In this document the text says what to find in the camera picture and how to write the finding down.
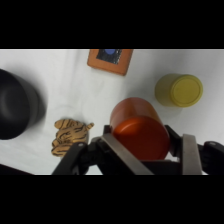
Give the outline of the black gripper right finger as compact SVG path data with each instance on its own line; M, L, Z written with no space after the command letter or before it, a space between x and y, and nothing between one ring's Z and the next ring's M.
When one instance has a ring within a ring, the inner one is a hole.
M224 145L216 141L198 144L196 137L180 136L169 125L165 126L170 137L169 152L180 160L183 175L224 175Z

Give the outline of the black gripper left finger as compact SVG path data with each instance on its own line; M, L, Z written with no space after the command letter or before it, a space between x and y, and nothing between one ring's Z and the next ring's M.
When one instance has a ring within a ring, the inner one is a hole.
M153 172L109 132L90 143L83 139L53 141L53 155L61 161L53 175L85 175L97 166L103 175L153 175Z

